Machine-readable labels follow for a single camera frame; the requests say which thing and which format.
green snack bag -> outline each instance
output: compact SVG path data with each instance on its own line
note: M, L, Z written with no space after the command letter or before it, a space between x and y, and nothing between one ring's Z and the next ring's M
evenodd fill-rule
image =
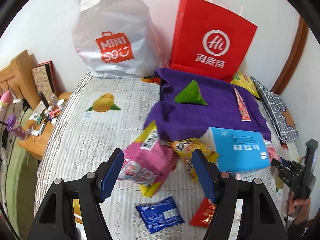
M196 104L207 106L208 103L204 101L198 83L192 80L175 98L176 103L182 104Z

purple cup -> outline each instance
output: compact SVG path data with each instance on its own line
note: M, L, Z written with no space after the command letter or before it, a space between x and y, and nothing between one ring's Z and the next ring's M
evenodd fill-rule
M28 134L22 128L21 124L18 123L18 119L14 114L8 117L6 123L8 124L8 126L6 127L8 132L12 132L16 137L18 137L22 141L24 141L27 138Z

green blanket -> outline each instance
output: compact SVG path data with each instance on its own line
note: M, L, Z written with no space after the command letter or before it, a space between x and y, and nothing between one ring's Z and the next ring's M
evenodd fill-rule
M21 124L25 126L32 114L28 109ZM38 160L18 145L15 140L6 179L8 217L20 239L28 239L34 219L34 201Z

wooden nightstand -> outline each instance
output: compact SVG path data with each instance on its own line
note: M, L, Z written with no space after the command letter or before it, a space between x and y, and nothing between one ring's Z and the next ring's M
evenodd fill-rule
M62 93L58 98L68 100L71 96L71 92ZM24 129L32 128L35 130L40 130L41 124L37 124L34 120L28 120ZM47 143L49 141L50 135L53 131L53 125L49 122L47 123L44 131L38 137L34 137L35 142L33 141L33 136L28 135L28 138L25 141L18 141L18 145L26 149L29 153L31 153L38 160L42 161L42 157L44 155L44 151L47 147Z

plaid fabric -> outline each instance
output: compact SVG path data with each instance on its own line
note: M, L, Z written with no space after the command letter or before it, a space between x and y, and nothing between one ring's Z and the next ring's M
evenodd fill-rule
M282 98L271 92L255 78L251 78L280 141L285 143L297 139L299 137L298 131Z

